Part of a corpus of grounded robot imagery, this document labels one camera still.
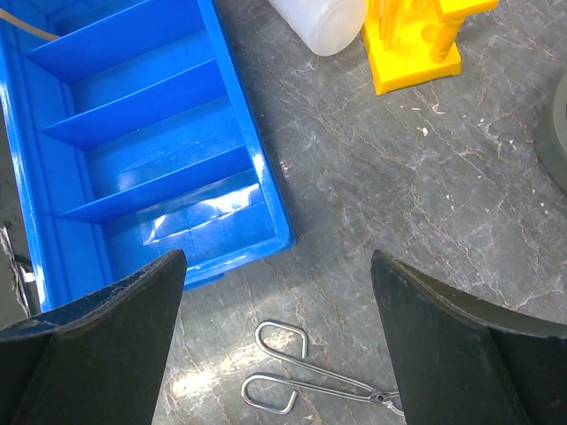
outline yellow plastic object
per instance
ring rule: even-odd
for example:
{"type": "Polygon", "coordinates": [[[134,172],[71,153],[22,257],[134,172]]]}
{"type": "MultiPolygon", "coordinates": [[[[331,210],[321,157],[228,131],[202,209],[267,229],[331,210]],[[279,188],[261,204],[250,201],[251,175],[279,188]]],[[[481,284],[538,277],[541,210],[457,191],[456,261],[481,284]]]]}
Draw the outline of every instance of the yellow plastic object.
{"type": "Polygon", "coordinates": [[[499,0],[367,0],[362,38],[378,95],[461,73],[454,42],[474,13],[499,0]]]}

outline gray roll of tape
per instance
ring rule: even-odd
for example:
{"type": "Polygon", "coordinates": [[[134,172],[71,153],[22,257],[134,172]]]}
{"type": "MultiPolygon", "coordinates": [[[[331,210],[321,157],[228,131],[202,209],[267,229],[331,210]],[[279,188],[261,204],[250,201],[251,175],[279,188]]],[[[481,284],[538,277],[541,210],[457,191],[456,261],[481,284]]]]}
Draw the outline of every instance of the gray roll of tape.
{"type": "Polygon", "coordinates": [[[541,164],[567,192],[567,74],[559,82],[551,104],[541,117],[534,145],[541,164]]]}

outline blue tray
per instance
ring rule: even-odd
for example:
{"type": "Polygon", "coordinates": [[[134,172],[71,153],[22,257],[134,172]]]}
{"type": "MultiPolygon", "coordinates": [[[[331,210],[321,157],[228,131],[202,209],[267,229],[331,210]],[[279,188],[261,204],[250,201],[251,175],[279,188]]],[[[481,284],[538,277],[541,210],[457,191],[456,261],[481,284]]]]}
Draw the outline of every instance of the blue tray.
{"type": "Polygon", "coordinates": [[[183,248],[185,289],[294,240],[213,0],[0,0],[0,95],[43,311],[183,248]]]}

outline blue plastic tray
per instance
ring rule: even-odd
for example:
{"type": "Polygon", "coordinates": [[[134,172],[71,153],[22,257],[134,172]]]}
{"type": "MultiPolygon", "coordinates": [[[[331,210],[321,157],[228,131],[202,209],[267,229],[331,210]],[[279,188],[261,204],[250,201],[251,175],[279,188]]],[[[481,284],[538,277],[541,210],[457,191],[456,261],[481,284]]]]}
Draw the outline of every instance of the blue plastic tray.
{"type": "Polygon", "coordinates": [[[293,235],[213,0],[0,0],[0,95],[44,311],[175,248],[185,289],[293,235]]]}

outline yellow base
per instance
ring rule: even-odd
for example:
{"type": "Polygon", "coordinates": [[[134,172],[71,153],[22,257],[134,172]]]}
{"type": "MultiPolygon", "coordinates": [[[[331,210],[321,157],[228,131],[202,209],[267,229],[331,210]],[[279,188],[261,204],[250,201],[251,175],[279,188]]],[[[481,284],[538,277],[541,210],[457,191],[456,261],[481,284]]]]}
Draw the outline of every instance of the yellow base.
{"type": "Polygon", "coordinates": [[[404,2],[405,24],[396,30],[397,38],[392,49],[384,50],[380,40],[378,20],[366,18],[362,39],[369,55],[376,93],[383,95],[392,90],[413,86],[436,78],[461,73],[461,55],[453,44],[443,62],[430,59],[431,43],[422,37],[423,28],[438,22],[435,9],[413,11],[411,2],[404,2]]]}

